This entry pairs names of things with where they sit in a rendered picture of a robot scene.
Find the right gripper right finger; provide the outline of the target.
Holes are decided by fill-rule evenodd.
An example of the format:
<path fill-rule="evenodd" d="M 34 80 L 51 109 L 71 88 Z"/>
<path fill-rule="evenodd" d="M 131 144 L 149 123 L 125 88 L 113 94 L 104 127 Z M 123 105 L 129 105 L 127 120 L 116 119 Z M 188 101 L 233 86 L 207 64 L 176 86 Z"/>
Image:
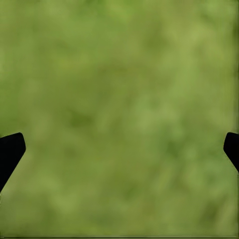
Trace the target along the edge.
<path fill-rule="evenodd" d="M 223 150 L 239 172 L 239 134 L 228 132 Z"/>

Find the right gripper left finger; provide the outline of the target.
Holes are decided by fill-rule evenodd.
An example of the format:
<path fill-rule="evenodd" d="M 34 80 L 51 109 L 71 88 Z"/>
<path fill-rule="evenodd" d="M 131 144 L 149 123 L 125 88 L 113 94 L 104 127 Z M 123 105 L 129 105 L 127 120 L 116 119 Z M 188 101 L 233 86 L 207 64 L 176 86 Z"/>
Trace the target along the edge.
<path fill-rule="evenodd" d="M 0 192 L 26 151 L 21 132 L 0 138 Z"/>

